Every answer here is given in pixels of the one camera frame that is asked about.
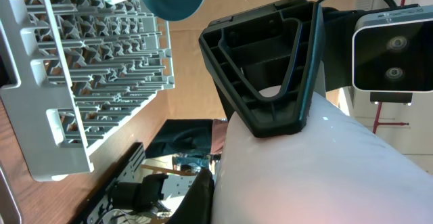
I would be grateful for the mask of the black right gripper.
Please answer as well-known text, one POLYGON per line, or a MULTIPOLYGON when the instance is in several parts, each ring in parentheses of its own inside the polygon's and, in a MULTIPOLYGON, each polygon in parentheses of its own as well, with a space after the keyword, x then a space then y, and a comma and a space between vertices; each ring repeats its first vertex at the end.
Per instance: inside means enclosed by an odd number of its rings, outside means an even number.
POLYGON ((321 60, 326 91, 352 85, 357 21, 412 7, 340 11, 281 0, 211 22, 198 43, 228 118, 237 114, 258 138, 291 135, 306 125, 321 60))

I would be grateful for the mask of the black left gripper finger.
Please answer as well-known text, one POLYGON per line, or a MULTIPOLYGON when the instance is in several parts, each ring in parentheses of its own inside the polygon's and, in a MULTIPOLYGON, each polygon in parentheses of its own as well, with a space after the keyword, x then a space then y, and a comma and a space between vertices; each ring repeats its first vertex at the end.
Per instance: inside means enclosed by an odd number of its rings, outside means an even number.
POLYGON ((214 189, 212 173, 202 169, 167 224, 210 224, 214 189))

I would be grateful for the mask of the pink cup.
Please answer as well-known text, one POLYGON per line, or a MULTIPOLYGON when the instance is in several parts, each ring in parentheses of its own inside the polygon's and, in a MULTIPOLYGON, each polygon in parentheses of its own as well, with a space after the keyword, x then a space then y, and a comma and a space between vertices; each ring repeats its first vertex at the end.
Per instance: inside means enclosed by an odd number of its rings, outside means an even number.
POLYGON ((257 138, 234 114, 213 223, 431 223, 432 176, 314 94, 306 126, 257 138))

